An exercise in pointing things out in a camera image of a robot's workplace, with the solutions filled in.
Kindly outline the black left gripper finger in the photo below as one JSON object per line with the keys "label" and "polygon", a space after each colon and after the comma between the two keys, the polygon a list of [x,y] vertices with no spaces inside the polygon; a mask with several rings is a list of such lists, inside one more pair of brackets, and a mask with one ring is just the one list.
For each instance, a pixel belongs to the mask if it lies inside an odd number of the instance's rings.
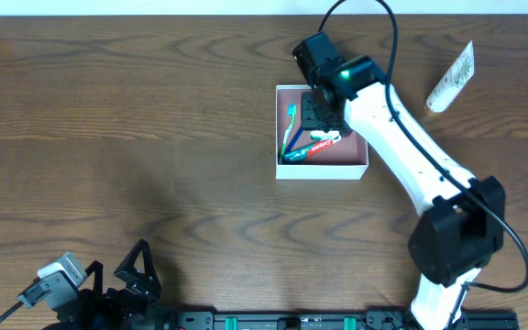
{"label": "black left gripper finger", "polygon": [[85,272],[88,277],[93,277],[93,295],[102,296],[103,291],[103,270],[104,265],[99,261],[93,261],[86,269]]}
{"label": "black left gripper finger", "polygon": [[149,242],[145,239],[139,239],[132,247],[115,269],[114,275],[132,292],[161,293]]}

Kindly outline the green white toothbrush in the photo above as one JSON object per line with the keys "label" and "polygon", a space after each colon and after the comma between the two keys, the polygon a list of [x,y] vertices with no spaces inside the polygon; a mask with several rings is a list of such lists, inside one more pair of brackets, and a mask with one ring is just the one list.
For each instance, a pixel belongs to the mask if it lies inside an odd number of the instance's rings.
{"label": "green white toothbrush", "polygon": [[286,129],[284,130],[283,134],[283,140],[282,145],[280,149],[280,157],[282,158],[286,152],[286,148],[288,146],[288,140],[290,137],[290,134],[292,132],[292,128],[294,126],[295,118],[296,118],[296,111],[297,111],[297,105],[296,104],[289,104],[287,109],[287,116],[290,118],[289,124],[287,125]]}

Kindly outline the green soap bar package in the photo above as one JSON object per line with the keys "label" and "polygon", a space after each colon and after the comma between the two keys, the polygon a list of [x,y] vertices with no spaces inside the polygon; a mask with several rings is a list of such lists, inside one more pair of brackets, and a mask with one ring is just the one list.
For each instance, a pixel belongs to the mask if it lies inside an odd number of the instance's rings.
{"label": "green soap bar package", "polygon": [[310,139],[315,141],[334,140],[337,138],[340,138],[338,131],[324,132],[323,130],[314,130],[310,132]]}

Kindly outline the red Colgate toothpaste tube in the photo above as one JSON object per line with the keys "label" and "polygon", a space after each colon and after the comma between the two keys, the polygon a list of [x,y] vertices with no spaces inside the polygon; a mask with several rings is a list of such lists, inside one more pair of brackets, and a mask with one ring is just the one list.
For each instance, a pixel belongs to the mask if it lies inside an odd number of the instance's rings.
{"label": "red Colgate toothpaste tube", "polygon": [[338,136],[338,137],[331,138],[331,139],[323,139],[323,140],[316,141],[315,143],[310,144],[306,147],[302,147],[294,151],[291,151],[289,153],[285,153],[281,157],[282,162],[288,163],[288,164],[301,163],[311,158],[312,155],[333,146],[340,140],[341,140],[341,137]]}

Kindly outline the white lotion tube with leaves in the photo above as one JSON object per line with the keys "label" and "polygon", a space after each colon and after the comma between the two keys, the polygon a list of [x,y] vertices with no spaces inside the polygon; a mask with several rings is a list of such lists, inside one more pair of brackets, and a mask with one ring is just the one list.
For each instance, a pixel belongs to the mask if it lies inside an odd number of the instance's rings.
{"label": "white lotion tube with leaves", "polygon": [[429,116],[438,116],[456,100],[475,73],[473,42],[470,41],[428,95],[424,108]]}

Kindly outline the blue disposable razor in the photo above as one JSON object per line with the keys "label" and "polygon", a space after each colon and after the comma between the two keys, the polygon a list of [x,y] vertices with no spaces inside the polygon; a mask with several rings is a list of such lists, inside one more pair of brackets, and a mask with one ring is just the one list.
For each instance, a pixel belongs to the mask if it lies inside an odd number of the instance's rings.
{"label": "blue disposable razor", "polygon": [[293,136],[291,142],[288,143],[287,146],[283,147],[282,155],[284,155],[286,152],[291,152],[292,148],[294,147],[294,145],[296,144],[296,142],[300,138],[302,132],[303,132],[303,127],[300,126],[299,129],[297,130],[297,132],[295,133],[295,135]]}

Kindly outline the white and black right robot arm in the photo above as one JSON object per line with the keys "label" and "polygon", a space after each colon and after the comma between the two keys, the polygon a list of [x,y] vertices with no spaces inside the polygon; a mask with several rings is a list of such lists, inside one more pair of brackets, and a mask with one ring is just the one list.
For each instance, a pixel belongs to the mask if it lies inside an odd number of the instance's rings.
{"label": "white and black right robot arm", "polygon": [[408,243],[421,272],[410,312],[422,329],[444,329],[461,316],[463,286],[503,246],[505,193],[493,177],[478,180],[451,159],[406,110],[368,56],[346,60],[324,32],[292,51],[312,89],[322,130],[353,131],[386,163],[420,220]]}

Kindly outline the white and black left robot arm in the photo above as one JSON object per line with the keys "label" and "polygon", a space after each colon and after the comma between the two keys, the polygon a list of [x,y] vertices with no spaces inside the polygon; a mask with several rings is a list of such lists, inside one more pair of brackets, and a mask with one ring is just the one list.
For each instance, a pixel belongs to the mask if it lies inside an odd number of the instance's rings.
{"label": "white and black left robot arm", "polygon": [[160,280],[149,242],[140,239],[114,271],[123,289],[103,285],[104,265],[54,273],[43,285],[45,301],[57,314],[52,329],[174,330],[176,313],[160,302]]}

